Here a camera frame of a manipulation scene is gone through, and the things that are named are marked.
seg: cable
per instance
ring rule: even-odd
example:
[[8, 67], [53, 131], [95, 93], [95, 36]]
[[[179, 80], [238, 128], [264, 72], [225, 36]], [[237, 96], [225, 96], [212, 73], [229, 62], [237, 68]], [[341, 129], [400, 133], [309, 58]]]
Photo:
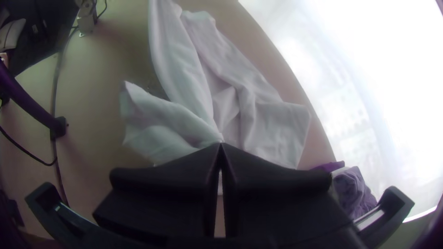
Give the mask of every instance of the cable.
[[103, 15], [103, 13], [106, 11], [107, 8], [108, 8], [108, 2], [105, 0], [105, 9], [100, 14], [98, 14], [97, 19], [99, 19]]
[[12, 21], [11, 25], [9, 25], [8, 32], [6, 33], [6, 37], [5, 37], [5, 42], [3, 43], [3, 48], [6, 48], [6, 41], [8, 40], [9, 32], [11, 31], [11, 28], [14, 25], [14, 23], [15, 23], [15, 21]]
[[[108, 2], [107, 0], [105, 0], [105, 9], [100, 14], [98, 14], [97, 19], [103, 15], [103, 13], [106, 11], [107, 8], [108, 8]], [[71, 29], [76, 29], [76, 28], [78, 28], [78, 25], [71, 27]]]
[[21, 151], [23, 151], [25, 154], [32, 157], [32, 159], [38, 161], [39, 163], [46, 165], [46, 166], [52, 166], [57, 162], [57, 157], [54, 158], [54, 161], [52, 163], [46, 163], [43, 160], [41, 160], [40, 158], [34, 156], [31, 152], [27, 151], [20, 144], [18, 144], [14, 139], [12, 139], [1, 126], [0, 126], [0, 132], [6, 137], [7, 140], [9, 140], [13, 145], [15, 145], [15, 147], [19, 148]]

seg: purple fabric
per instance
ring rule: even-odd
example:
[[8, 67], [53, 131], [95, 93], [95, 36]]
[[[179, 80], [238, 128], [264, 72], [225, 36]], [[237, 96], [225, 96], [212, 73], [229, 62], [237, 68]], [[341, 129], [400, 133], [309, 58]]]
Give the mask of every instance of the purple fabric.
[[333, 181], [340, 206], [351, 219], [362, 216], [377, 205], [358, 167], [339, 173]]
[[320, 166], [317, 166], [315, 168], [312, 168], [311, 170], [323, 170], [328, 173], [333, 172], [334, 170], [341, 169], [345, 166], [345, 161], [339, 161], [339, 162], [330, 162], [327, 164], [322, 164]]

